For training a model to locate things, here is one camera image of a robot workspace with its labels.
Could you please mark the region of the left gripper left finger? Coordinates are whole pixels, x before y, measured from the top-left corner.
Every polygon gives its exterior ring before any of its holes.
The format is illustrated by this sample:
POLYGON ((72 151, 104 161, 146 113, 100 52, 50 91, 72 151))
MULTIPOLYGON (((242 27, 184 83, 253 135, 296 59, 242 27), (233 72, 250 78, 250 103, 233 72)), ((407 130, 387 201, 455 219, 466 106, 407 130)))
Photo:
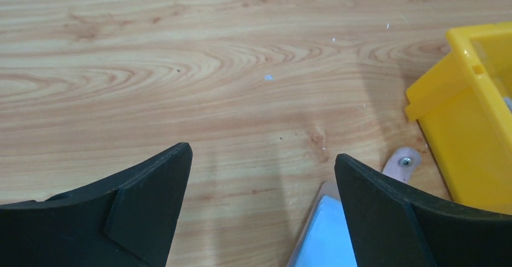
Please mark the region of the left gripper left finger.
POLYGON ((178 143, 45 201, 1 205, 1 265, 165 266, 192 159, 178 143))

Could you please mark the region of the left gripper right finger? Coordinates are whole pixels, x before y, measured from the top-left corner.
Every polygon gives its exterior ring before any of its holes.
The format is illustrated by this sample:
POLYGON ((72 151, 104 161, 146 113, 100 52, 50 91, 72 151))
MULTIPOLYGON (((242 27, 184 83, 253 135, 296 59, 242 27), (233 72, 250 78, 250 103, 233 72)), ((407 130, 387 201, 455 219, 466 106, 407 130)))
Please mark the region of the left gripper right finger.
POLYGON ((334 166, 359 266, 510 266, 511 216, 441 199, 345 153, 334 166))

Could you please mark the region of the beige leather card holder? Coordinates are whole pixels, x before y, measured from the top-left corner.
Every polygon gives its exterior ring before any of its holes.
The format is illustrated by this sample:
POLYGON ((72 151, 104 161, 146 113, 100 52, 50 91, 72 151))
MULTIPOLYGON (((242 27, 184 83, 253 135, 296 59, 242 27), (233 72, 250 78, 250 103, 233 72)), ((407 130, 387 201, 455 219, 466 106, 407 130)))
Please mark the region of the beige leather card holder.
MULTIPOLYGON (((420 164, 418 151, 402 147, 391 155, 382 173, 407 184, 420 164)), ((356 265, 337 184, 324 182, 287 266, 356 265)))

